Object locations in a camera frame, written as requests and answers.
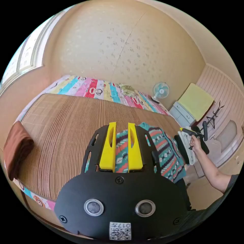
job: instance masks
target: electric fan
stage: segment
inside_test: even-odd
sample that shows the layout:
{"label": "electric fan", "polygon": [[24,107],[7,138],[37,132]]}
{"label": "electric fan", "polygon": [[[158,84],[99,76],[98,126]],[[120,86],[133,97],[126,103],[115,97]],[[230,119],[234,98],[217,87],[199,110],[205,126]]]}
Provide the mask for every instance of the electric fan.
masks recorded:
{"label": "electric fan", "polygon": [[159,82],[153,87],[154,96],[151,99],[156,103],[160,103],[157,98],[165,98],[169,95],[169,92],[169,86],[164,82]]}

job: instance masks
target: shirt sleeve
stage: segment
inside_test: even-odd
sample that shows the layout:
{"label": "shirt sleeve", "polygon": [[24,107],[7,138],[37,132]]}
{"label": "shirt sleeve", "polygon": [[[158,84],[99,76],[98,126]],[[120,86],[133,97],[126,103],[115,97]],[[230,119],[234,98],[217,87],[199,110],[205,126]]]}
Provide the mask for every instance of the shirt sleeve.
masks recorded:
{"label": "shirt sleeve", "polygon": [[215,202],[213,202],[207,209],[203,209],[203,210],[199,210],[199,211],[194,211],[194,210],[188,211],[186,217],[181,222],[181,224],[177,230],[177,233],[197,227],[203,221],[205,221],[212,213],[214,213],[214,211],[220,206],[220,204],[228,196],[230,190],[232,189],[233,185],[235,184],[237,177],[238,177],[238,175],[231,176],[231,179],[229,181],[229,184],[228,184],[223,196],[220,197],[219,199],[217,199]]}

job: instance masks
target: gray dresser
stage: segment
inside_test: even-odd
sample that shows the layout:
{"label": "gray dresser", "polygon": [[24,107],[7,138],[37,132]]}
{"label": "gray dresser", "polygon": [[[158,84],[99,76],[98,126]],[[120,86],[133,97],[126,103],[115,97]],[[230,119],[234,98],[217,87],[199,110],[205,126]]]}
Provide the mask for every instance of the gray dresser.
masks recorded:
{"label": "gray dresser", "polygon": [[191,126],[195,122],[195,118],[178,102],[174,103],[169,112],[181,127]]}

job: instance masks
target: qr code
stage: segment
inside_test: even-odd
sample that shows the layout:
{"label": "qr code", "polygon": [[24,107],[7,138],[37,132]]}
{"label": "qr code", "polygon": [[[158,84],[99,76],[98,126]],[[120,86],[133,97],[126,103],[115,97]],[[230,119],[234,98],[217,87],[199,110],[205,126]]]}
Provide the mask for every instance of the qr code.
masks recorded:
{"label": "qr code", "polygon": [[131,224],[110,222],[109,224],[110,240],[131,240]]}

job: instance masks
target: yellow plastic part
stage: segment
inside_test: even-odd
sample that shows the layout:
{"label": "yellow plastic part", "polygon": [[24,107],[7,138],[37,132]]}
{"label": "yellow plastic part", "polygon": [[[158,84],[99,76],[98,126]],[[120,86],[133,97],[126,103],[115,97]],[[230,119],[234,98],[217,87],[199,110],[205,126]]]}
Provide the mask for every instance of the yellow plastic part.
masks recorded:
{"label": "yellow plastic part", "polygon": [[142,156],[136,135],[135,124],[128,123],[128,170],[142,169]]}
{"label": "yellow plastic part", "polygon": [[99,163],[102,170],[115,171],[115,155],[116,155],[116,122],[109,123],[106,140]]}
{"label": "yellow plastic part", "polygon": [[[183,129],[184,129],[184,128],[180,128],[180,130],[181,130],[181,131],[183,131]],[[186,129],[186,130],[189,130],[189,129]],[[195,131],[194,131],[194,130],[189,130],[189,131],[192,131],[192,132],[194,132],[194,133],[195,133]]]}

